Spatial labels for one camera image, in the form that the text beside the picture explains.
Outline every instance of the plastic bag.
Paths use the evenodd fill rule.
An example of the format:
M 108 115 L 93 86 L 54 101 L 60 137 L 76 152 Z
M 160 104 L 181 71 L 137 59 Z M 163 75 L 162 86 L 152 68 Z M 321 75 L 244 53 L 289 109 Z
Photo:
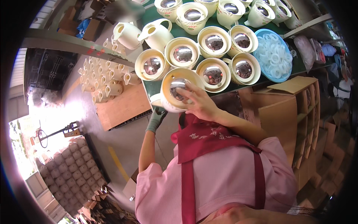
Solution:
M 321 44 L 313 38 L 310 39 L 310 42 L 311 42 L 311 45 L 316 53 L 316 61 L 315 62 L 318 64 L 325 64 L 326 58 L 324 57 L 324 53 L 323 53 Z
M 305 36 L 298 36 L 293 39 L 298 51 L 301 54 L 303 63 L 305 64 L 306 71 L 310 71 L 313 63 L 316 60 L 316 53 L 310 43 L 310 41 Z

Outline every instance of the gloved hand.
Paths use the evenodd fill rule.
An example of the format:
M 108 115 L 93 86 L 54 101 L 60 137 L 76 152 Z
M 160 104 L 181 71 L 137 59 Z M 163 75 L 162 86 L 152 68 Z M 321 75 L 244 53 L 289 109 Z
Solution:
M 168 111 L 164 110 L 164 111 L 159 111 L 159 107 L 154 107 L 153 108 L 154 111 L 152 113 L 152 116 L 150 117 L 149 120 L 149 124 L 147 129 L 145 130 L 145 132 L 152 131 L 152 132 L 156 132 L 157 128 L 159 127 L 159 125 L 161 124 L 161 122 L 163 121 L 163 119 L 165 118 L 166 114 L 168 113 Z

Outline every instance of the apron strap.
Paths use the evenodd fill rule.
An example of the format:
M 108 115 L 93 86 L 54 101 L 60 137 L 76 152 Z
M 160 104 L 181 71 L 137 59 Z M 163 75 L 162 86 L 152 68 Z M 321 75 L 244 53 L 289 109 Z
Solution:
M 253 152 L 255 166 L 255 209 L 263 209 L 266 201 L 265 174 L 260 154 Z
M 182 222 L 195 224 L 195 186 L 193 160 L 182 163 Z

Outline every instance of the wooden board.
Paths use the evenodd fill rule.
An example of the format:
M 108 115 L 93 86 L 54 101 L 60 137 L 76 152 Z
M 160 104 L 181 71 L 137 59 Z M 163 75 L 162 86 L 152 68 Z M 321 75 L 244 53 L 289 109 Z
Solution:
M 106 131 L 151 109 L 143 84 L 124 85 L 121 95 L 96 106 L 98 118 Z

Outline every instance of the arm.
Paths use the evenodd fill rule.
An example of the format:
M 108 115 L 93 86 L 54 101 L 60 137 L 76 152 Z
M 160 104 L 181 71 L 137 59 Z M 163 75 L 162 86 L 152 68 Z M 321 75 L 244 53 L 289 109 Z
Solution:
M 145 171 L 151 163 L 155 162 L 155 133 L 148 130 L 145 133 L 144 141 L 139 155 L 138 171 Z
M 258 146 L 262 140 L 269 137 L 262 128 L 257 127 L 245 119 L 229 114 L 224 110 L 218 110 L 214 122 L 230 128 L 254 146 Z
M 168 111 L 159 112 L 159 108 L 155 107 L 150 117 L 139 155 L 139 173 L 145 171 L 151 163 L 155 163 L 155 131 L 157 130 L 167 113 Z
M 185 86 L 191 91 L 177 88 L 176 92 L 193 101 L 192 104 L 187 104 L 188 111 L 186 113 L 226 126 L 255 146 L 268 137 L 263 129 L 251 122 L 220 110 L 205 90 L 190 83 L 186 83 Z

